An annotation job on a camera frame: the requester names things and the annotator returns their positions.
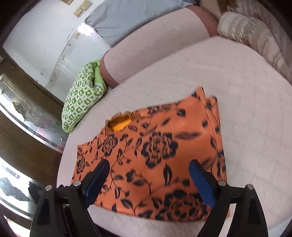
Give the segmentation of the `orange black floral garment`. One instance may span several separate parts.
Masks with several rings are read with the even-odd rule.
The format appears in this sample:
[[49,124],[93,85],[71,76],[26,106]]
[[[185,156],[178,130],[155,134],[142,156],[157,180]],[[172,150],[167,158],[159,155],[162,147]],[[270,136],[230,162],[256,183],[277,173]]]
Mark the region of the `orange black floral garment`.
[[198,160],[226,180],[218,102],[202,87],[178,102],[118,113],[92,141],[77,147],[72,181],[106,159],[110,172],[95,204],[161,221],[204,220],[211,212],[189,174]]

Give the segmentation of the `wooden glass door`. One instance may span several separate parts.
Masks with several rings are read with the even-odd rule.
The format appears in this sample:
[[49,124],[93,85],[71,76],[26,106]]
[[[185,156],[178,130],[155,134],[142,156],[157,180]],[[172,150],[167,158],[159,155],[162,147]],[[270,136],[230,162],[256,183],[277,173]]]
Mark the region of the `wooden glass door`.
[[44,187],[56,185],[61,107],[1,50],[1,215],[16,236],[30,234]]

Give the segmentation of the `green white patterned pillow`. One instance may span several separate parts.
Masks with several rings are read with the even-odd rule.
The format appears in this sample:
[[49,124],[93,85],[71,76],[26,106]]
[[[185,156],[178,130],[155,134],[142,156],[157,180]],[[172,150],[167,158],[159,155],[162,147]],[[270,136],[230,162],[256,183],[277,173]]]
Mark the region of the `green white patterned pillow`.
[[71,133],[106,90],[107,86],[100,72],[100,62],[87,63],[80,70],[66,96],[61,114],[63,131]]

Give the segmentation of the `light blue pillow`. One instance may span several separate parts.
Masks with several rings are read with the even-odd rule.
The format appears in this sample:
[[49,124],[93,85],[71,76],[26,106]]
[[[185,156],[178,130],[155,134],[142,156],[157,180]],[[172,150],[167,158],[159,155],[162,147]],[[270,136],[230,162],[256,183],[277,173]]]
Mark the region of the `light blue pillow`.
[[107,0],[85,20],[106,43],[115,46],[126,36],[150,21],[199,1]]

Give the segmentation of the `striped beige quilt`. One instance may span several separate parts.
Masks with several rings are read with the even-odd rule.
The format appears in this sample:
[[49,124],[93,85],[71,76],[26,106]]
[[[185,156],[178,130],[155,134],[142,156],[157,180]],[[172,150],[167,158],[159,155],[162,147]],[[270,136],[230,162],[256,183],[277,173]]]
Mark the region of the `striped beige quilt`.
[[272,11],[259,1],[218,1],[218,33],[256,50],[291,82],[291,38]]

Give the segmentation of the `pink quilted bolster cushion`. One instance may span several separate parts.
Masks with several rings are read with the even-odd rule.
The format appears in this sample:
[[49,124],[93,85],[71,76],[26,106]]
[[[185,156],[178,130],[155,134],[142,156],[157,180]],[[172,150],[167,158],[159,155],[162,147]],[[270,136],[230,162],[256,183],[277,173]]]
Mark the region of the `pink quilted bolster cushion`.
[[100,71],[114,88],[155,62],[217,35],[218,22],[209,11],[188,6],[138,28],[105,53]]

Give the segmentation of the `beige wall switch plate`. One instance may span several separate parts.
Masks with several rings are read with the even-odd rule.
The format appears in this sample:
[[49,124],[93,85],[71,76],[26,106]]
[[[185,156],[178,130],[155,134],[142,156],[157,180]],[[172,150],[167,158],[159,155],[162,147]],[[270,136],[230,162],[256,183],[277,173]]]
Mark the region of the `beige wall switch plate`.
[[87,11],[92,6],[92,2],[89,0],[84,0],[82,4],[75,10],[74,15],[80,17],[85,11]]

